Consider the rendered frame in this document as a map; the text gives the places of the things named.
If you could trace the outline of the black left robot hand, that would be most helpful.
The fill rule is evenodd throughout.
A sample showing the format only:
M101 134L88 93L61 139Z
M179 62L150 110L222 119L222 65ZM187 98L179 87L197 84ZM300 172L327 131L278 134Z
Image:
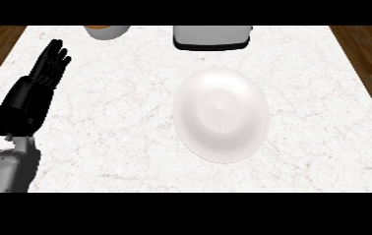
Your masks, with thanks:
M63 40L54 39L30 75L15 82L0 103L0 136L32 137L41 129L70 62Z

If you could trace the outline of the white oval plate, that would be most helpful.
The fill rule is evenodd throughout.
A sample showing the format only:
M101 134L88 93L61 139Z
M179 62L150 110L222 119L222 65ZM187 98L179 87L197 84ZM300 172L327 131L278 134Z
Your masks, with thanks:
M185 80L175 96L173 121L185 146L204 159L234 163L259 150L269 131L269 107L241 72L212 67Z

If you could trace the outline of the grey bowl with orange contents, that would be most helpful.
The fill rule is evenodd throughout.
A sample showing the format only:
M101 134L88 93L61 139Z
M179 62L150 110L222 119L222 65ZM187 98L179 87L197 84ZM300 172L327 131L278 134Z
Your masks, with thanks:
M108 26L106 28L86 27L89 35L100 40L119 38L131 29L131 26Z

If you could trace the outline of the grey appliance with black base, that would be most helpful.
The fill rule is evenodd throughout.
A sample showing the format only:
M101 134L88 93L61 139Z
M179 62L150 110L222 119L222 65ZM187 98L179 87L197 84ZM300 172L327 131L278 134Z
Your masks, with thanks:
M175 26L173 44L191 51L244 49L252 30L253 26Z

